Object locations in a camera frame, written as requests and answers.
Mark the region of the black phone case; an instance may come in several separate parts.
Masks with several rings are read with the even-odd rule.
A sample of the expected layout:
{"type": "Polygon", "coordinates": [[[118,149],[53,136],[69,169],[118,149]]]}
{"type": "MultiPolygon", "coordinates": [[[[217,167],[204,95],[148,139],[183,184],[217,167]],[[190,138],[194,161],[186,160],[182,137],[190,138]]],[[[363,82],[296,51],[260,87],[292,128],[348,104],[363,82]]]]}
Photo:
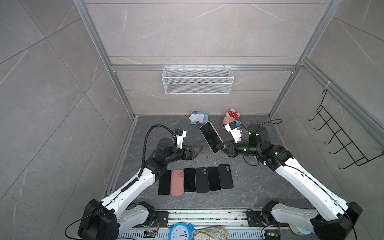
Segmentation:
{"type": "Polygon", "coordinates": [[[196,168],[196,192],[207,193],[209,191],[209,180],[207,168],[196,168]]]}

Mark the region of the small phone pink case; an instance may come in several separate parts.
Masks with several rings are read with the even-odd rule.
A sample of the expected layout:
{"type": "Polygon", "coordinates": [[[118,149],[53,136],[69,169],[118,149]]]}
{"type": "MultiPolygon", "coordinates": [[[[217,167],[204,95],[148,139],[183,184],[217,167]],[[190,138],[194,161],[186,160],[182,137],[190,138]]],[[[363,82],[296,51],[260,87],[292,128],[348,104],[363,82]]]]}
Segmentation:
{"type": "Polygon", "coordinates": [[[213,126],[211,122],[206,122],[200,127],[200,132],[208,143],[209,147],[214,153],[218,153],[220,149],[217,148],[217,145],[223,143],[220,135],[213,126]]]}

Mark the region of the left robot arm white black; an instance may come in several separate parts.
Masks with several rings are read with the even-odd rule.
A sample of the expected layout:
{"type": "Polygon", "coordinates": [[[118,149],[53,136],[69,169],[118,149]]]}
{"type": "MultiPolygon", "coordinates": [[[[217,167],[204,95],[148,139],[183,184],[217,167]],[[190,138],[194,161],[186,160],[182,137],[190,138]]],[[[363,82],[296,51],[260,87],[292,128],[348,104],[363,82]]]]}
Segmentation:
{"type": "Polygon", "coordinates": [[[91,200],[85,207],[78,240],[116,240],[135,226],[149,226],[155,217],[155,208],[140,202],[132,209],[130,204],[149,186],[154,184],[168,169],[168,164],[194,160],[202,151],[201,146],[183,145],[178,148],[171,139],[161,139],[157,148],[145,160],[143,168],[118,190],[104,199],[91,200]]]}

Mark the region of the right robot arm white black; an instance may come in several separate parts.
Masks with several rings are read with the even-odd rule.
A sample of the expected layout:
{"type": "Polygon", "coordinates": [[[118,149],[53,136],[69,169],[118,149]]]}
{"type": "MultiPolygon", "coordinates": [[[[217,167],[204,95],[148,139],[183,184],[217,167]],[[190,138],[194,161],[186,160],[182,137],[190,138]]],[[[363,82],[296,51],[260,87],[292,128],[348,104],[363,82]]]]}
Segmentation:
{"type": "Polygon", "coordinates": [[[231,141],[222,141],[216,134],[210,146],[228,157],[254,156],[259,164],[286,179],[313,206],[300,209],[270,201],[261,212],[265,226],[286,223],[291,227],[314,233],[321,240],[345,240],[355,231],[362,208],[355,202],[346,202],[314,178],[283,146],[271,144],[266,128],[248,131],[248,139],[242,139],[238,128],[229,129],[231,141]]]}

